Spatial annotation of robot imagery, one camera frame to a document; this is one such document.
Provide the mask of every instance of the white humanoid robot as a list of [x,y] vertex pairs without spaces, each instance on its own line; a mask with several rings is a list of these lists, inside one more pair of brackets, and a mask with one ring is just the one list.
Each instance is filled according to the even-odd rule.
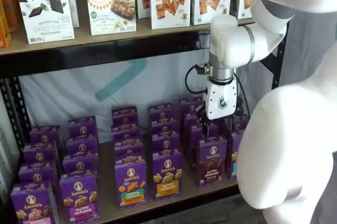
[[[252,0],[251,10],[256,23],[243,27],[232,16],[212,19],[210,61],[195,67],[209,74],[202,92],[210,120],[235,111],[235,68],[267,57],[295,10],[336,12],[337,0]],[[336,114],[337,44],[309,79],[275,89],[257,105],[239,147],[237,181],[268,224],[310,223],[332,172]]]

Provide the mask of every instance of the black cable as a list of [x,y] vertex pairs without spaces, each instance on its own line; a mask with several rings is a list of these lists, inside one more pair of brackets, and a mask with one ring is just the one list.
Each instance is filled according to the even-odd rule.
[[247,113],[248,113],[248,118],[250,119],[251,118],[251,112],[249,110],[249,106],[248,106],[248,102],[247,102],[247,97],[246,97],[246,93],[244,92],[244,89],[243,89],[243,86],[240,82],[240,79],[238,78],[237,74],[234,72],[234,75],[235,75],[235,78],[237,80],[237,82],[239,83],[239,86],[242,90],[242,94],[243,94],[243,98],[244,98],[244,102],[246,103],[246,107],[247,107]]

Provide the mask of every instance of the purple box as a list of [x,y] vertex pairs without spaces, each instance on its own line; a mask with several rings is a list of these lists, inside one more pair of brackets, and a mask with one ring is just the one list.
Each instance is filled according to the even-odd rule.
[[77,152],[91,151],[93,153],[98,153],[98,143],[97,136],[81,135],[75,138],[70,138],[65,144],[68,154],[73,154]]
[[199,141],[197,185],[202,187],[223,181],[227,141],[222,136]]
[[96,117],[89,116],[69,121],[69,135],[71,138],[80,135],[97,135]]
[[114,142],[121,142],[132,137],[140,138],[141,136],[139,132],[139,127],[135,123],[120,125],[117,127],[112,126],[111,131],[112,131],[112,140]]
[[180,150],[179,134],[176,131],[163,132],[152,135],[153,152],[165,149]]
[[164,150],[152,154],[154,199],[181,195],[183,156],[178,150]]
[[11,193],[19,224],[58,224],[55,197],[49,181],[15,184]]
[[125,124],[138,124],[137,107],[130,106],[112,110],[112,123],[114,127]]
[[232,133],[227,144],[225,172],[229,179],[236,179],[236,157],[244,130]]
[[172,103],[161,104],[149,107],[151,121],[158,121],[164,118],[174,118]]
[[87,151],[68,154],[64,157],[62,164],[65,172],[76,170],[98,171],[98,153]]
[[29,132],[32,143],[48,143],[55,141],[57,148],[63,149],[59,125],[45,125],[32,128]]
[[154,134],[175,131],[178,132],[178,122],[174,118],[164,118],[151,122],[151,132]]
[[100,218],[95,171],[77,170],[64,174],[60,187],[70,223],[86,223]]
[[115,158],[115,181],[119,209],[147,203],[144,154]]

